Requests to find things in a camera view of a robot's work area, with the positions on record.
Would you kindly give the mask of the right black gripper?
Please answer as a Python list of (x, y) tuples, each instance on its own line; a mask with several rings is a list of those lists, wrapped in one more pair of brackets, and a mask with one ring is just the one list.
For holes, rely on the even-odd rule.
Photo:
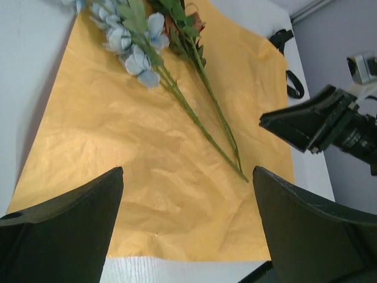
[(357, 97), (327, 85), (303, 103), (264, 113), (259, 126), (300, 152), (319, 153), (332, 143), (370, 165), (376, 176), (376, 117), (350, 112)]

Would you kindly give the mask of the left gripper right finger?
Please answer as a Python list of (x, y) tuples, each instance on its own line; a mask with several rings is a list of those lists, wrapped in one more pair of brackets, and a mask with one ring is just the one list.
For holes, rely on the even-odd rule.
[(376, 215), (260, 166), (253, 170), (253, 187), (279, 282), (376, 282)]

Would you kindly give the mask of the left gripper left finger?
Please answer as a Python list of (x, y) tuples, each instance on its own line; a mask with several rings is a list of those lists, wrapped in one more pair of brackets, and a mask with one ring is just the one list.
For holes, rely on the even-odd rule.
[(1, 282), (99, 282), (123, 194), (115, 167), (1, 218)]

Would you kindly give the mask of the black ribbon gold lettering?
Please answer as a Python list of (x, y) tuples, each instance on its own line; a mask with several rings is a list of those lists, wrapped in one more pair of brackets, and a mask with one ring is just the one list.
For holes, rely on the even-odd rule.
[[(269, 41), (276, 47), (276, 49), (285, 56), (285, 45), (288, 41), (294, 38), (293, 31), (280, 29), (269, 38)], [(287, 81), (287, 95), (293, 99), (302, 99), (305, 95), (305, 89), (298, 77), (291, 71), (286, 71)]]

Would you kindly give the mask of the orange wrapping paper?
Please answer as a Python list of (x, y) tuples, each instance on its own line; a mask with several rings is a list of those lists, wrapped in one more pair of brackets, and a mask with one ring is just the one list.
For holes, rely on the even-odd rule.
[(283, 55), (209, 1), (191, 1), (206, 27), (205, 71), (237, 141), (243, 176), (164, 88), (147, 89), (78, 16), (9, 212), (79, 187), (113, 167), (124, 191), (108, 255), (177, 261), (267, 261), (252, 175), (293, 180), (291, 148), (259, 126), (287, 106)]

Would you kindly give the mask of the blue flower stem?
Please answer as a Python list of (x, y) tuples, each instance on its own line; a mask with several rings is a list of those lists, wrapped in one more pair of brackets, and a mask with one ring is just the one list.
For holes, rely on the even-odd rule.
[(59, 4), (78, 14), (88, 8), (90, 19), (105, 34), (103, 47), (119, 57), (126, 72), (148, 89), (161, 85), (171, 93), (224, 160), (247, 180), (243, 171), (236, 169), (235, 156), (228, 157), (214, 140), (167, 69), (161, 52), (170, 48), (170, 40), (164, 33), (163, 14), (156, 12), (148, 1), (60, 1)]

